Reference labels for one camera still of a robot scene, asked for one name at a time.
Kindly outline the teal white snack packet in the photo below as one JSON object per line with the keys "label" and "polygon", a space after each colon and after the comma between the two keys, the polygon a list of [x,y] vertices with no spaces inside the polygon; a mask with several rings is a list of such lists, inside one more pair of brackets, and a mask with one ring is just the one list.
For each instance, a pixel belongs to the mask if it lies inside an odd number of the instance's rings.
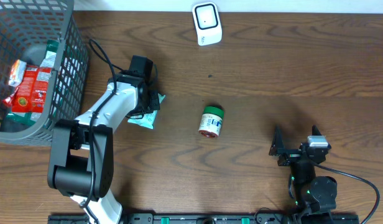
{"label": "teal white snack packet", "polygon": [[153,129],[155,118],[164,98],[165,95],[161,95],[155,90],[150,91],[147,96],[141,96],[136,107],[126,115],[127,122]]}

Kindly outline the green-lid white jar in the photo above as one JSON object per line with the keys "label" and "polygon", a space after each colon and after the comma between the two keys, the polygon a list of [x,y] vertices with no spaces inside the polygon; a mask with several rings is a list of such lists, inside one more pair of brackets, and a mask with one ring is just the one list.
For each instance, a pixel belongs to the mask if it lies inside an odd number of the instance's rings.
{"label": "green-lid white jar", "polygon": [[198,132],[208,138],[217,138],[223,124],[224,111],[215,106],[206,106],[203,110]]}

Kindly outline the red snack packet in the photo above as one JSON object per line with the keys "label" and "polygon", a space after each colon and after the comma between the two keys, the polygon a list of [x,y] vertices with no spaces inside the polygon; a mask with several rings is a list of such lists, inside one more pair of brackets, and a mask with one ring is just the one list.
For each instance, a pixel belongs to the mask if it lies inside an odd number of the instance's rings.
{"label": "red snack packet", "polygon": [[18,86],[12,103],[12,112],[43,112],[51,70],[48,67],[26,66],[22,83]]}

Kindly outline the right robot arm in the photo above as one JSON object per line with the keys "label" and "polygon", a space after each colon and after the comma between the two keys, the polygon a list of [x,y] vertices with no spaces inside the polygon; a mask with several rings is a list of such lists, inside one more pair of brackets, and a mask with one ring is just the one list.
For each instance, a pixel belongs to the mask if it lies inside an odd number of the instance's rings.
{"label": "right robot arm", "polygon": [[326,160],[330,149],[331,145],[316,126],[312,126],[311,135],[297,149],[287,149],[280,129],[275,128],[269,154],[278,158],[279,166],[290,167],[288,193],[297,203],[295,211],[283,223],[313,223],[315,219],[311,215],[336,208],[337,182],[315,172],[315,166]]}

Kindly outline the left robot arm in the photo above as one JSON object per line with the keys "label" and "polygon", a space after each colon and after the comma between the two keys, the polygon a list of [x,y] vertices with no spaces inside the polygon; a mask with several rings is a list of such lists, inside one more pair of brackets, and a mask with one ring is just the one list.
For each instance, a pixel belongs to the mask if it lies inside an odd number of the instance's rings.
{"label": "left robot arm", "polygon": [[127,116],[151,113],[159,99],[151,71],[123,70],[85,113],[61,119],[53,129],[47,182],[74,200],[89,223],[120,223],[122,205],[110,189],[114,174],[113,134]]}

